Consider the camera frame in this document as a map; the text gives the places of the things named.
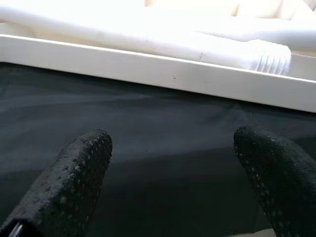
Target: white surface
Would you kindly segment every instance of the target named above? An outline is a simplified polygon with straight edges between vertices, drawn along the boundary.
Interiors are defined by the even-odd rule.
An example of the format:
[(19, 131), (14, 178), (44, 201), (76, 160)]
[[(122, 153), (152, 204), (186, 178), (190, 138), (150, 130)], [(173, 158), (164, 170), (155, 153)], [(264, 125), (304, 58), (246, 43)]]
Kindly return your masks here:
[(316, 59), (293, 55), (276, 76), (206, 63), (0, 35), (0, 61), (118, 79), (316, 113)]
[(46, 31), (92, 42), (106, 48), (168, 56), (204, 63), (286, 75), (291, 61), (287, 46), (254, 40), (240, 42), (190, 30), (155, 24), (139, 12), (112, 8), (112, 12), (87, 12), (84, 4), (73, 11), (66, 2), (63, 9), (38, 0), (7, 1), (2, 18)]

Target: white plastic tray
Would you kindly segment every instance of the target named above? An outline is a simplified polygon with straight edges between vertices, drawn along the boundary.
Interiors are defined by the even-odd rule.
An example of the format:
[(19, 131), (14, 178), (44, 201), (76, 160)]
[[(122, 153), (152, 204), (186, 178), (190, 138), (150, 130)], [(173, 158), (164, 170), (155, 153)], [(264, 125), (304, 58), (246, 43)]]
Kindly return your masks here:
[(0, 62), (118, 79), (316, 113), (316, 58), (276, 76), (107, 48), (0, 35)]

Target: white tube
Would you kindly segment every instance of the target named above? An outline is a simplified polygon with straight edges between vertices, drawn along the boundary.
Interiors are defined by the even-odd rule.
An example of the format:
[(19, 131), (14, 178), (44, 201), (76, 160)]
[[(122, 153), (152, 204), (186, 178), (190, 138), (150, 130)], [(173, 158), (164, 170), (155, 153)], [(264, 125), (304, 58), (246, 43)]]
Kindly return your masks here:
[(100, 22), (79, 14), (77, 18), (73, 14), (56, 14), (47, 6), (29, 2), (7, 5), (2, 10), (6, 21), (94, 41), (109, 48), (282, 75), (289, 70), (288, 47), (261, 40), (239, 42), (174, 28), (159, 29), (146, 22), (131, 25), (119, 18), (111, 23)]

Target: white tray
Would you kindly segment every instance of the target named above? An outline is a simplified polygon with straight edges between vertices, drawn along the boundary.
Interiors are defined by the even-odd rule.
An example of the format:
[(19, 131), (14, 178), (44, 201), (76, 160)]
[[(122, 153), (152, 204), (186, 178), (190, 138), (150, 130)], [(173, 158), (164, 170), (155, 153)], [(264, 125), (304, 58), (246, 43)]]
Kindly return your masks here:
[(316, 58), (276, 76), (107, 48), (0, 35), (0, 62), (161, 86), (316, 113)]

